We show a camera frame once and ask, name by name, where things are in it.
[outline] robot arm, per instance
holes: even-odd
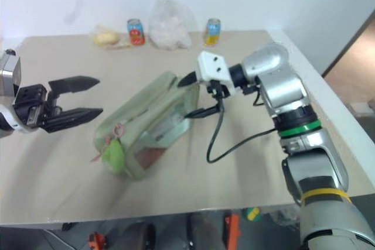
[[[202,52],[196,71],[179,86],[195,82],[207,84],[218,105],[188,118],[219,112],[222,99],[238,90],[260,92],[287,154],[282,170],[288,191],[301,205],[302,249],[375,249],[372,230],[345,193],[344,164],[283,46],[269,44],[230,68],[223,57]]]
[[[101,108],[63,111],[57,106],[60,94],[84,91],[99,83],[91,77],[69,77],[50,81],[51,91],[41,84],[20,88],[21,60],[13,50],[0,58],[0,138],[13,131],[29,133],[42,128],[48,133],[71,128],[97,117]]]

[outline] orange tool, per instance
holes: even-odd
[[[237,250],[237,240],[241,235],[240,232],[240,216],[237,214],[230,214],[225,217],[226,224],[226,247],[227,250]]]
[[[103,250],[107,246],[105,237],[103,234],[93,232],[88,236],[88,246],[91,250]]]

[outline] beige table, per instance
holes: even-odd
[[[148,82],[166,70],[183,76],[192,71],[202,46],[193,35],[190,50],[167,52],[150,44],[124,50],[101,50],[87,36],[32,37],[21,46],[22,86],[63,77],[85,75],[101,83],[89,91],[62,95],[64,109],[103,107],[89,124],[48,134],[15,132],[0,140],[0,224],[36,224],[104,220],[181,213],[211,208],[243,208],[291,203],[281,170],[283,154],[276,133],[258,138],[214,165],[206,163],[206,149],[217,116],[196,121],[153,166],[147,177],[133,182],[114,176],[97,155],[93,133],[97,126]],[[256,48],[272,41],[263,31],[225,32],[210,49],[236,64]],[[272,128],[263,107],[252,106],[255,96],[239,94],[225,100],[224,124],[212,155],[242,139]],[[214,100],[201,89],[199,105]],[[324,107],[317,109],[324,115]],[[335,143],[350,176],[349,194],[374,192],[352,154],[335,135]]]

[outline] red can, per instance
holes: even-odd
[[[143,33],[143,27],[139,19],[128,20],[128,32],[131,44],[145,44],[145,34]]]

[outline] yellow ring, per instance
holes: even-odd
[[[349,196],[347,196],[347,194],[344,193],[342,190],[338,190],[338,189],[316,189],[316,190],[309,190],[309,191],[307,191],[306,193],[304,193],[302,195],[301,201],[304,201],[308,197],[318,196],[320,194],[335,194],[337,196],[341,196],[341,197],[346,198],[350,203],[352,203],[352,201],[350,200]]]

